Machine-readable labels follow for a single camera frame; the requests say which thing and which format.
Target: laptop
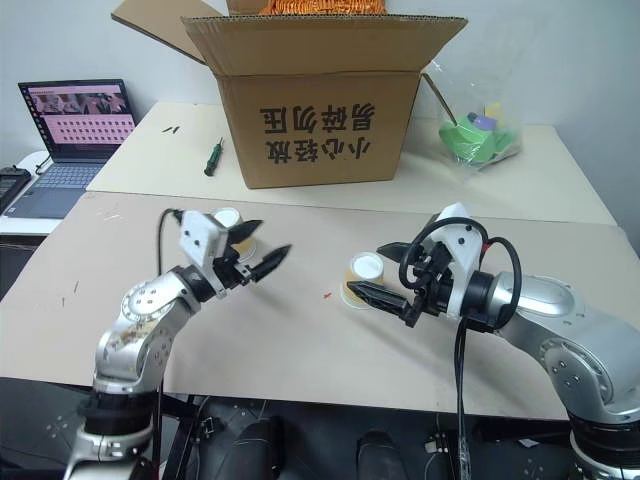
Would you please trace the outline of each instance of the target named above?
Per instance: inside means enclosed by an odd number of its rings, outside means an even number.
[[[53,165],[5,215],[64,218],[133,131],[122,80],[19,83]]]

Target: paper cup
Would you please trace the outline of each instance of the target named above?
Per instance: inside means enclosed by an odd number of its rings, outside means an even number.
[[[213,218],[219,221],[226,228],[231,228],[244,221],[242,220],[240,212],[232,207],[216,210],[213,214]],[[241,262],[246,262],[254,253],[256,253],[256,241],[252,237],[232,245],[232,247],[240,254],[240,258],[238,260]]]
[[[366,280],[382,285],[383,274],[384,264],[382,263],[382,257],[380,257],[380,255],[373,252],[360,252],[356,254],[349,262],[349,268],[347,268],[347,272],[344,275],[344,282],[340,288],[342,300],[353,308],[371,308],[347,287],[347,282]]]

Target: robotic arm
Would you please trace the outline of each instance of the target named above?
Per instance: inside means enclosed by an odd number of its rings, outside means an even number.
[[[518,288],[513,273],[481,272],[491,240],[462,205],[447,207],[433,225],[432,233],[411,244],[378,249],[400,263],[401,281],[415,293],[413,303],[369,282],[349,282],[349,288],[408,326],[423,312],[465,318],[468,328],[494,333],[528,353],[548,373],[567,409],[582,478],[640,478],[640,332],[586,306],[564,282],[524,276]],[[408,265],[414,281],[407,278]],[[517,309],[505,316],[514,297]]]
[[[151,415],[171,347],[187,320],[213,296],[223,299],[238,285],[258,282],[286,257],[274,250],[255,267],[238,262],[232,245],[247,239],[259,220],[225,228],[197,211],[173,211],[180,246],[191,265],[175,267],[134,286],[118,319],[98,344],[93,392],[82,405],[65,480],[146,479],[151,465],[141,457],[152,436]]]

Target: screwdriver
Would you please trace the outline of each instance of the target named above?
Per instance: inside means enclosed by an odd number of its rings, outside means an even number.
[[[207,177],[213,177],[213,172],[218,166],[218,160],[220,160],[220,154],[222,153],[222,138],[218,144],[213,147],[213,152],[211,152],[211,156],[209,157],[209,161],[207,161],[207,166],[204,169],[204,174]]]

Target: laptop keyboard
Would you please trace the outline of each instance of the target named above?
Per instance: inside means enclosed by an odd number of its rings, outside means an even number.
[[[34,188],[87,188],[102,165],[52,165],[33,184]]]

